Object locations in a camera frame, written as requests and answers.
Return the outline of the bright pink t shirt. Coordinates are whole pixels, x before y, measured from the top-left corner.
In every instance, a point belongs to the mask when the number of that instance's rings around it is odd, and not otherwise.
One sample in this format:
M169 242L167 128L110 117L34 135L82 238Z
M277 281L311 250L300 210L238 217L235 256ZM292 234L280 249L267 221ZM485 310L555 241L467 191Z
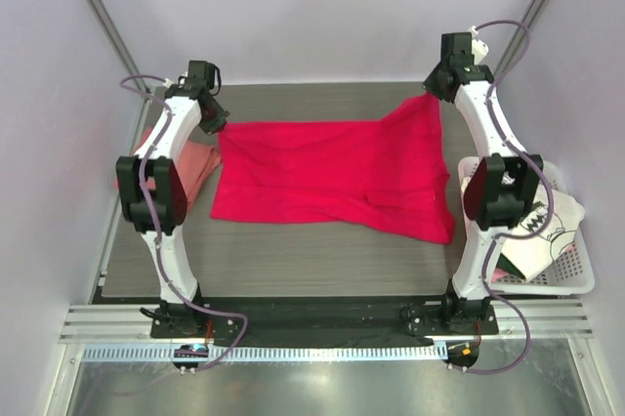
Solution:
M446 245L440 104L405 100L378 120L231 123L211 216L260 224L344 222Z

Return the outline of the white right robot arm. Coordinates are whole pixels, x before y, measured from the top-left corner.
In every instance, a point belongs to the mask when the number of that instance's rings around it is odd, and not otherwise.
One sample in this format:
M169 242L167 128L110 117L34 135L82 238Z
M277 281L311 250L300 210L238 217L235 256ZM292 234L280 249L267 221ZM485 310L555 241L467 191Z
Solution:
M456 334L487 321L503 243L530 212L544 179L541 156L528 154L516 138L493 74L475 55L482 46L472 31L442 34L439 62L424 83L428 93L459 110L479 157L462 196L468 223L461 263L434 313L441 328Z

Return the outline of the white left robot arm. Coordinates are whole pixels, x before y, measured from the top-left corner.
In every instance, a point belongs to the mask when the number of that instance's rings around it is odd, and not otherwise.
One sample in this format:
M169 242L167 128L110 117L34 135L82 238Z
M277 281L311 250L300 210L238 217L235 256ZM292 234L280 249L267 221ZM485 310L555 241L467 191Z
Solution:
M147 245L159 280L156 309L141 313L152 320L153 338L196 337L206 329L208 313L188 263L183 235L188 196L178 162L195 128L214 135L227 124L229 112L216 100L221 71L211 62L191 61L175 81L141 74L122 79L120 86L133 92L127 83L141 79L162 85L162 94L136 90L162 110L133 155L121 156L115 164L123 218Z

